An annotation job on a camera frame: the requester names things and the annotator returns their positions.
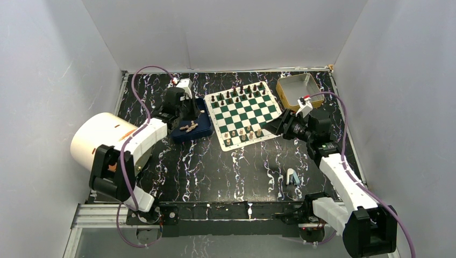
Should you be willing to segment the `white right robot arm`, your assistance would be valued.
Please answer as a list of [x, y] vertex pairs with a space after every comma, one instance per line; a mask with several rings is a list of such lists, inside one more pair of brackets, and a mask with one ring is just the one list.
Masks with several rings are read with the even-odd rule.
[[306, 143], [309, 157], [331, 181], [344, 207], [326, 193], [313, 193], [304, 199], [303, 217], [311, 222], [323, 219], [341, 234], [351, 257], [393, 253], [397, 243], [397, 221], [385, 208], [363, 191], [355, 173], [343, 165], [341, 147], [331, 140], [331, 118], [326, 111], [313, 110], [303, 117], [286, 109], [279, 117], [262, 125], [263, 130], [284, 139]]

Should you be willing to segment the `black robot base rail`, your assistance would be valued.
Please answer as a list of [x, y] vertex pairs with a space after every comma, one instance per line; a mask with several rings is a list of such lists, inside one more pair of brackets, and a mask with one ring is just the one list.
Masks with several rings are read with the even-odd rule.
[[128, 211], [129, 226], [155, 226], [164, 237], [278, 235], [321, 245], [336, 236], [304, 202], [159, 202], [149, 212]]

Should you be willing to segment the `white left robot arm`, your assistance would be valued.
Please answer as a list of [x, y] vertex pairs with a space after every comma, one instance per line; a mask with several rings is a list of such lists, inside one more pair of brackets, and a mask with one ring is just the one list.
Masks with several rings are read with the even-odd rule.
[[181, 121], [195, 120], [201, 114], [190, 88], [189, 80], [168, 88], [162, 104], [140, 127], [121, 143], [101, 144], [95, 150], [90, 188], [140, 211], [140, 217], [148, 224], [160, 219], [161, 210], [153, 204], [154, 197], [136, 184], [138, 161], [148, 160], [151, 148], [172, 133]]

